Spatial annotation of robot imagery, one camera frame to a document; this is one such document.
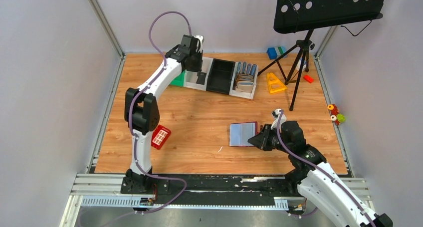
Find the red leather card holder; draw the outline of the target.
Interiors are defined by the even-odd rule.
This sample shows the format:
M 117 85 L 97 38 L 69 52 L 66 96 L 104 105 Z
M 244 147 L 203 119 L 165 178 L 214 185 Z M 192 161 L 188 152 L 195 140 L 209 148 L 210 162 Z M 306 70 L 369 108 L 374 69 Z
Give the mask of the red leather card holder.
M 253 147 L 248 140 L 257 134 L 257 122 L 231 123 L 229 126 L 230 147 Z

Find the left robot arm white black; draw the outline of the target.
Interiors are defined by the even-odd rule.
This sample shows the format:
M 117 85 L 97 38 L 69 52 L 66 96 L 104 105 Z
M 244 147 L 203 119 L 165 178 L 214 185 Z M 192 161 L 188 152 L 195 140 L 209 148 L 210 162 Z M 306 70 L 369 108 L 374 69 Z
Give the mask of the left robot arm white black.
M 132 135 L 132 162 L 123 188 L 137 194 L 152 189 L 151 141 L 160 121 L 158 99 L 183 71 L 201 71 L 203 43 L 201 35 L 183 35 L 180 44 L 162 53 L 163 61 L 151 77 L 137 88 L 127 89 L 124 119 Z

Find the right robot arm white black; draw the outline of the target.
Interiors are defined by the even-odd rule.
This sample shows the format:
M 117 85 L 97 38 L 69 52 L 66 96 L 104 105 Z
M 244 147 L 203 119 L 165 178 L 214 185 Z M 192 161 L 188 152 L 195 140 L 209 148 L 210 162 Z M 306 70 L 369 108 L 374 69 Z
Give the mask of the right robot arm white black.
M 287 153 L 294 166 L 285 174 L 287 193 L 311 201 L 335 226 L 393 226 L 387 214 L 377 214 L 344 184 L 326 158 L 306 142 L 297 121 L 283 122 L 279 128 L 266 124 L 248 142 L 263 151 Z

